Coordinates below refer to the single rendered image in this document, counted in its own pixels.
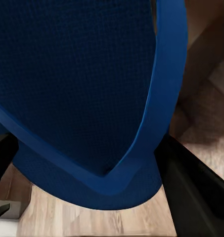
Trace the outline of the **sandal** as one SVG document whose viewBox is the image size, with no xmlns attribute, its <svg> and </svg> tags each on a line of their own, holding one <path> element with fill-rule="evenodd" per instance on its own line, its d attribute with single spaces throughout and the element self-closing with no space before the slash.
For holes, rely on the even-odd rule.
<svg viewBox="0 0 224 237">
<path fill-rule="evenodd" d="M 96 210 L 162 186 L 154 150 L 181 89 L 184 0 L 0 0 L 0 135 L 33 184 Z"/>
</svg>

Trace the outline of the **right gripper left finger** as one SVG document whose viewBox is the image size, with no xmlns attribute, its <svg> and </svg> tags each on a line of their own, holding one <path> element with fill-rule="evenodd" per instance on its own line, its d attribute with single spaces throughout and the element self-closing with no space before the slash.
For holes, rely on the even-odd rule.
<svg viewBox="0 0 224 237">
<path fill-rule="evenodd" d="M 0 179 L 19 150 L 17 137 L 11 133 L 0 135 Z"/>
</svg>

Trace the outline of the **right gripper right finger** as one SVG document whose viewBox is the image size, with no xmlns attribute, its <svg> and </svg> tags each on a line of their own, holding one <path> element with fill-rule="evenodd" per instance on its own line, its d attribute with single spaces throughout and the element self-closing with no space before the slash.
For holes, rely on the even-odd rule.
<svg viewBox="0 0 224 237">
<path fill-rule="evenodd" d="M 154 155 L 177 237 L 224 237 L 224 180 L 170 135 Z"/>
</svg>

